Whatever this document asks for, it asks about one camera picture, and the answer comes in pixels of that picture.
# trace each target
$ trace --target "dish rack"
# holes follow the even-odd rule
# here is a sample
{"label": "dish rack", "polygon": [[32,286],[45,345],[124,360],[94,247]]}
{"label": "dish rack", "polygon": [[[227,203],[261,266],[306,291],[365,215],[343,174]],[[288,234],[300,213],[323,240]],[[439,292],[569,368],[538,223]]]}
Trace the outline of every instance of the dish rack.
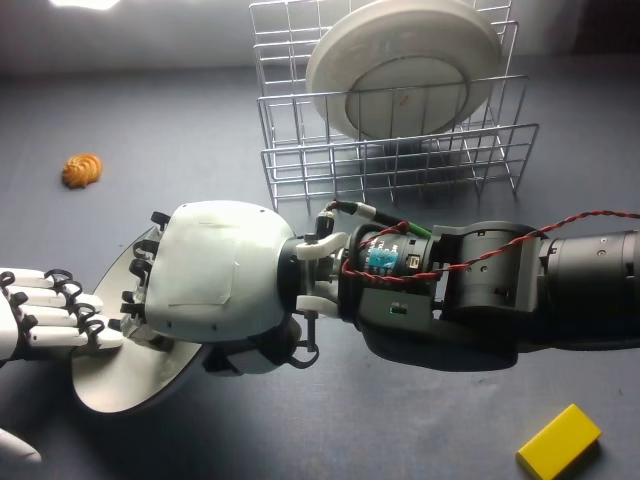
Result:
{"label": "dish rack", "polygon": [[[273,208],[280,202],[319,198],[353,198],[370,202],[378,193],[396,203],[403,191],[422,196],[444,188],[451,196],[464,185],[480,196],[487,182],[502,181],[516,193],[529,161],[539,125],[519,123],[528,78],[509,75],[518,23],[510,19],[512,0],[469,0],[486,15],[500,38],[501,75],[471,82],[384,90],[306,93],[305,68],[322,35],[340,18],[373,0],[275,0],[250,6],[256,45],[256,71],[261,89],[258,99],[265,149],[261,152]],[[419,93],[427,102],[438,89],[456,86],[486,88],[487,100],[468,118],[437,134],[412,137],[393,135],[395,99]],[[316,111],[313,97],[327,105],[331,96],[357,95],[357,105],[367,95],[388,92],[391,108],[389,138],[367,140],[354,125],[358,138],[347,137],[329,126]]]}

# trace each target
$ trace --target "twisted red and black wire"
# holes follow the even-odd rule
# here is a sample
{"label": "twisted red and black wire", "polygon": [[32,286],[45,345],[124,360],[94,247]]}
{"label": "twisted red and black wire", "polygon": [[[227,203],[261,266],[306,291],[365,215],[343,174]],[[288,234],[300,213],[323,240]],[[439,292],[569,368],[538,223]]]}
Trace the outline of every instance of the twisted red and black wire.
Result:
{"label": "twisted red and black wire", "polygon": [[[479,257],[474,258],[473,260],[468,260],[467,262],[464,263],[457,263],[457,264],[453,264],[453,265],[449,265],[448,267],[445,268],[438,268],[436,270],[432,270],[430,272],[424,272],[424,273],[417,273],[415,275],[411,275],[411,276],[405,276],[405,277],[392,277],[392,276],[381,276],[381,275],[373,275],[371,273],[367,273],[367,272],[361,272],[358,270],[352,270],[349,267],[349,260],[345,261],[342,264],[342,273],[344,275],[347,275],[349,277],[361,277],[361,278],[365,278],[371,282],[389,282],[389,283],[396,283],[396,284],[400,284],[400,283],[407,283],[407,282],[412,282],[414,280],[437,280],[439,279],[443,273],[445,272],[455,272],[455,271],[459,271],[459,270],[466,270],[467,268],[469,268],[471,265],[473,265],[474,263],[478,263],[481,262],[482,260],[486,260],[488,258],[494,257],[496,255],[499,255],[501,253],[504,253],[506,251],[508,251],[509,249],[522,244],[523,242],[526,242],[527,240],[531,240],[532,238],[536,238],[539,237],[547,232],[550,232],[552,230],[557,230],[558,228],[561,228],[563,226],[565,226],[568,223],[572,223],[575,222],[576,220],[580,220],[582,218],[586,218],[586,217],[596,217],[596,216],[609,216],[609,217],[621,217],[621,218],[632,218],[635,220],[640,220],[640,215],[637,213],[627,213],[627,212],[617,212],[617,211],[612,211],[612,210],[592,210],[590,212],[583,212],[580,213],[578,215],[573,215],[571,217],[567,217],[564,220],[558,222],[558,223],[554,223],[553,225],[547,225],[546,227],[542,227],[538,230],[533,230],[532,232],[527,233],[526,235],[523,235],[522,237],[518,237],[518,238],[514,238],[513,240],[511,240],[509,243],[502,245],[500,248],[497,248],[496,250],[492,250],[490,252],[487,252],[483,255],[480,255]],[[398,225],[396,225],[395,227],[391,227],[391,228],[387,228],[385,230],[382,230],[381,232],[379,232],[377,235],[369,238],[368,240],[361,242],[360,245],[358,246],[359,250],[362,250],[362,248],[364,248],[366,245],[368,245],[369,243],[371,243],[373,240],[375,240],[376,238],[378,238],[381,235],[385,235],[388,233],[398,233],[398,234],[402,234],[402,235],[406,235],[408,232],[408,226],[409,223],[406,221],[400,222]]]}

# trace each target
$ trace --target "yellow rectangular object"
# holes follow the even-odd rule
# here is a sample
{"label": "yellow rectangular object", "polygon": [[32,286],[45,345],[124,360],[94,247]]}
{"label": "yellow rectangular object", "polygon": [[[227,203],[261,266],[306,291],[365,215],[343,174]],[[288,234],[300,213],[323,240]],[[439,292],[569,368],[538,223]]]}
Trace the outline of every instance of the yellow rectangular object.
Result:
{"label": "yellow rectangular object", "polygon": [[602,432],[575,405],[518,450],[516,460],[538,480],[551,480],[592,445]]}

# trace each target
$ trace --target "blue label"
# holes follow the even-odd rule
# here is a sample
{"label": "blue label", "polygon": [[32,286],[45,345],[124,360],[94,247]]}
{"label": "blue label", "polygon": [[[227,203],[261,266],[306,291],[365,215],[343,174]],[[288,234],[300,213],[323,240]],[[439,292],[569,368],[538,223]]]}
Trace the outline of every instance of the blue label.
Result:
{"label": "blue label", "polygon": [[369,266],[375,268],[393,268],[398,260],[398,252],[374,248],[369,254]]}

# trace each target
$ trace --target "table surface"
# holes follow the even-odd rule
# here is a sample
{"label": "table surface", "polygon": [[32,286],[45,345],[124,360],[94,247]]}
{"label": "table surface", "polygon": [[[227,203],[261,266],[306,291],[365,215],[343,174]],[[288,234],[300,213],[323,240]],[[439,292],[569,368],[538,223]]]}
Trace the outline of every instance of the table surface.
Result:
{"label": "table surface", "polygon": [[[517,199],[503,184],[480,201],[378,207],[425,225],[640,211],[640,57],[516,60],[513,72],[531,77],[522,120],[542,127]],[[257,95],[252,69],[0,82],[0,265],[65,268],[93,289],[154,210],[269,205]],[[68,191],[61,167],[80,151],[98,153],[105,171]],[[304,202],[281,213],[296,231],[311,228]],[[629,228],[588,219],[562,235]],[[339,320],[323,319],[317,336],[310,370],[198,371],[125,417],[83,409],[68,365],[15,362],[0,371],[0,428],[42,453],[40,479],[520,479],[515,451],[576,403],[604,432],[579,478],[627,479],[640,468],[638,350],[549,350],[509,370],[441,373],[379,359]]]}

